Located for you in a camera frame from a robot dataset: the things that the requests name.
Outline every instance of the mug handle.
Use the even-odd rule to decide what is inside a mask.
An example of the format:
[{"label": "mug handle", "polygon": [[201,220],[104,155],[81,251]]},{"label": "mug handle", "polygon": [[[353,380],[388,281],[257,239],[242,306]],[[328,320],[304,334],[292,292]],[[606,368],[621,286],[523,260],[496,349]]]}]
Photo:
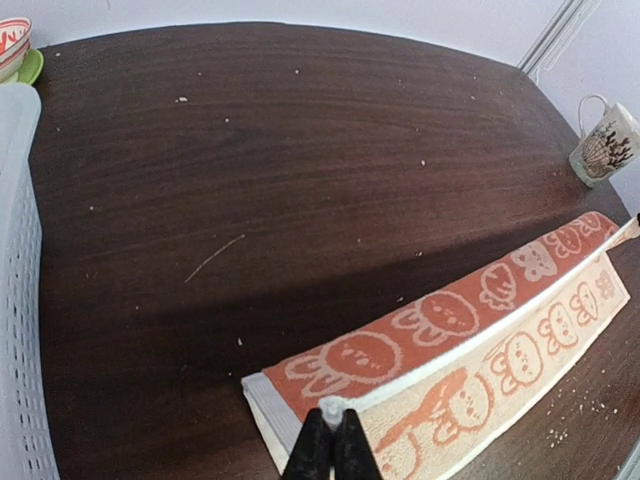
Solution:
[{"label": "mug handle", "polygon": [[578,123],[580,124],[580,138],[581,139],[587,136],[587,132],[584,129],[584,118],[582,117],[582,107],[584,105],[584,102],[586,102],[587,100],[590,100],[592,98],[597,98],[598,100],[600,100],[604,104],[604,112],[602,113],[603,117],[607,113],[609,113],[609,110],[611,109],[611,105],[609,105],[609,102],[607,102],[607,99],[604,98],[602,95],[595,95],[595,94],[594,95],[587,95],[582,100],[580,100],[580,105],[578,105]]}]

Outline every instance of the wall trim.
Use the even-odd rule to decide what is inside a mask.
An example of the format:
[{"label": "wall trim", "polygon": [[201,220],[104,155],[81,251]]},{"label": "wall trim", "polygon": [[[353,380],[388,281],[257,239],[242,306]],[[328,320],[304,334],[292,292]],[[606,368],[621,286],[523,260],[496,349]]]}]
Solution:
[{"label": "wall trim", "polygon": [[602,0],[564,0],[518,68],[537,83],[540,68],[553,68],[584,22],[601,3]]}]

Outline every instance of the perforated basket side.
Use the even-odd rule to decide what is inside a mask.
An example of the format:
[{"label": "perforated basket side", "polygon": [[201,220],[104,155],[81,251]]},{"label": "perforated basket side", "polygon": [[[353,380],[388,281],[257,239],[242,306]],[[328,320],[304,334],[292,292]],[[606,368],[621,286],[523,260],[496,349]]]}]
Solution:
[{"label": "perforated basket side", "polygon": [[26,162],[14,180],[8,231],[0,232],[5,235],[0,272],[0,388],[4,400],[0,440],[6,449],[0,471],[7,479],[59,479],[40,369],[38,283],[42,230]]}]

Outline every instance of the red and white bowl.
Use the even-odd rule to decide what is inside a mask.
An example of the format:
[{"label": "red and white bowl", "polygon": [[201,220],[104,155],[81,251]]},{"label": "red and white bowl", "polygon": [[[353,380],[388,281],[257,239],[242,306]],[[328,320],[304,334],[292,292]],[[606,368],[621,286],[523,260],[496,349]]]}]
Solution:
[{"label": "red and white bowl", "polygon": [[18,71],[31,48],[31,20],[8,18],[0,21],[0,82]]}]

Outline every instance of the wall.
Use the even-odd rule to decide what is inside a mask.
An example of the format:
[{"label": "wall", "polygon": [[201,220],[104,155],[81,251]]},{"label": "wall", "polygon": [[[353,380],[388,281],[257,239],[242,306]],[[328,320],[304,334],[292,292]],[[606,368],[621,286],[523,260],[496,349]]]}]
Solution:
[{"label": "wall", "polygon": [[[580,99],[600,93],[619,102],[640,119],[640,1],[602,2],[580,33],[549,70],[539,72],[539,86],[578,131]],[[597,122],[602,107],[597,101],[587,109],[585,126]],[[640,160],[611,178],[630,213],[640,212]]]},{"label": "wall", "polygon": [[36,46],[118,31],[260,20],[384,33],[516,65],[562,0],[7,0]]}]

